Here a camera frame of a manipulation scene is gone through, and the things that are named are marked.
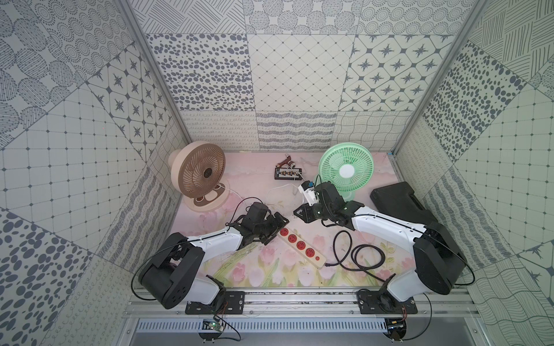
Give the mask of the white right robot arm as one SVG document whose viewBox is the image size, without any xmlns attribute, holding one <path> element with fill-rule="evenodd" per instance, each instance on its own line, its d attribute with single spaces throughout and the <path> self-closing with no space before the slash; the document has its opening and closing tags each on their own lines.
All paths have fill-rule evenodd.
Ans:
<svg viewBox="0 0 554 346">
<path fill-rule="evenodd" d="M 440 223 L 411 223 L 354 200 L 346 202 L 332 183 L 305 181 L 298 191 L 306 203 L 294 215 L 304 223 L 329 221 L 332 226 L 372 234 L 413 256 L 415 268 L 387 278 L 383 284 L 384 294 L 397 302 L 428 291 L 448 295 L 467 267 L 456 241 Z"/>
</svg>

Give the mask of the cream red power strip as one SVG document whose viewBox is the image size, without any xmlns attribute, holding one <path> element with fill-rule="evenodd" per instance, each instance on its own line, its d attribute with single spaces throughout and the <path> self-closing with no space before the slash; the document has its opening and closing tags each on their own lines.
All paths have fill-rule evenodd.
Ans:
<svg viewBox="0 0 554 346">
<path fill-rule="evenodd" d="M 292 230 L 282 228 L 278 232 L 278 237 L 316 268 L 325 266 L 326 257 Z"/>
</svg>

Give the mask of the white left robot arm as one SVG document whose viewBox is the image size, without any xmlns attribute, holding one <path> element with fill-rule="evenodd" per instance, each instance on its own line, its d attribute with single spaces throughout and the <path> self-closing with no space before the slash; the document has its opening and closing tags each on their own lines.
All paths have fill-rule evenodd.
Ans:
<svg viewBox="0 0 554 346">
<path fill-rule="evenodd" d="M 134 273 L 133 279 L 151 294 L 151 298 L 137 298 L 157 301 L 165 309 L 172 309 L 183 301 L 199 304 L 216 314 L 225 307 L 227 290 L 216 278 L 199 276 L 203 263 L 240 251 L 252 243 L 267 245 L 288 223 L 279 212 L 271 212 L 258 201 L 247 208 L 245 215 L 233 216 L 220 231 L 193 237 L 171 234 Z"/>
</svg>

